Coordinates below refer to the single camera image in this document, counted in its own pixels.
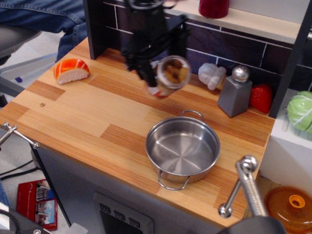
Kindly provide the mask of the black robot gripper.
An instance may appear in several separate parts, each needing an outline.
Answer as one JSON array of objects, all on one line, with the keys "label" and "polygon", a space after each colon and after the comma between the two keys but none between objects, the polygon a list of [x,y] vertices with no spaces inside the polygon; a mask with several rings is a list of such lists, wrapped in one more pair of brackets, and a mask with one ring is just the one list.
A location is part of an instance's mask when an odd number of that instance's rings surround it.
[{"label": "black robot gripper", "polygon": [[163,0],[126,0],[128,22],[133,35],[122,48],[127,68],[136,70],[149,87],[157,87],[150,60],[167,52],[186,57],[187,38],[185,14],[165,17]]}]

